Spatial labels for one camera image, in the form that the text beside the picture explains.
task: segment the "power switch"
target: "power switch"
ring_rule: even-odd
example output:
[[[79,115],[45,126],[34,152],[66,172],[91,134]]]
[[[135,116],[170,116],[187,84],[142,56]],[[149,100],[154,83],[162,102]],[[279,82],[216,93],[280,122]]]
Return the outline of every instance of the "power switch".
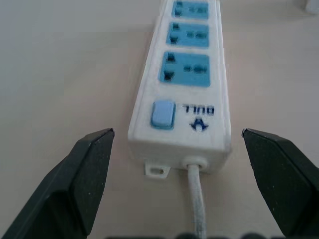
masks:
[[[172,129],[174,126],[175,102],[155,101],[151,125],[158,129]]]

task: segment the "black clamp jaw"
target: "black clamp jaw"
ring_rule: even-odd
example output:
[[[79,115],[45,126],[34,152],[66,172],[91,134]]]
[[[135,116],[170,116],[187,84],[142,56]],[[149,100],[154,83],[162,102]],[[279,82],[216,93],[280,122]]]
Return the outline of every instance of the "black clamp jaw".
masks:
[[[80,139],[42,180],[2,239],[85,239],[104,191],[112,129]]]
[[[258,188],[283,234],[319,239],[318,168],[287,139],[253,129],[242,136]],[[79,140],[42,180],[2,239],[87,238],[103,195],[113,138],[114,131],[105,129]],[[192,234],[177,238],[197,239]],[[265,238],[249,234],[242,239]]]
[[[289,140],[244,129],[258,188],[283,234],[319,237],[319,170]]]

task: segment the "white power strip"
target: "white power strip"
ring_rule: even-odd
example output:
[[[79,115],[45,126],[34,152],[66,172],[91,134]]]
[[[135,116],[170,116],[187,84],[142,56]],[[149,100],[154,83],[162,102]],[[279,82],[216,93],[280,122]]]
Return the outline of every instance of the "white power strip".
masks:
[[[157,21],[128,132],[145,173],[220,169],[231,127],[218,0],[166,0]]]

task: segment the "table surface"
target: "table surface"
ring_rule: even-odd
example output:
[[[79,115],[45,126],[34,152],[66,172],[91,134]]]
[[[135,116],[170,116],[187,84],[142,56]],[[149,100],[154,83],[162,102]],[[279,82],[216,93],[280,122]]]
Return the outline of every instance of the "table surface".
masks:
[[[20,22],[6,15],[12,21],[0,23],[7,44],[0,45],[6,57],[0,55],[0,235],[75,142],[107,127],[115,129],[114,146],[89,238],[172,238],[192,231],[186,172],[171,170],[164,181],[149,180],[128,153],[128,125],[160,1],[73,3],[5,6],[17,9],[16,14],[37,7],[37,14],[26,13]],[[319,166],[319,18],[298,4],[222,2],[232,153],[219,173],[201,175],[209,236],[281,235],[257,188],[243,128],[288,138]],[[108,19],[110,27],[104,29],[110,15],[126,17]],[[18,24],[29,28],[15,30]]]

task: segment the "white cable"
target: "white cable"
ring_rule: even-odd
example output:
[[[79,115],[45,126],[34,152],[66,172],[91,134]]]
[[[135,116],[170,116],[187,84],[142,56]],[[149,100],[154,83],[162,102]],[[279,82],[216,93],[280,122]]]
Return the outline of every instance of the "white cable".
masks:
[[[205,205],[199,179],[199,166],[189,165],[187,168],[189,191],[193,203],[195,232],[200,239],[207,239]]]

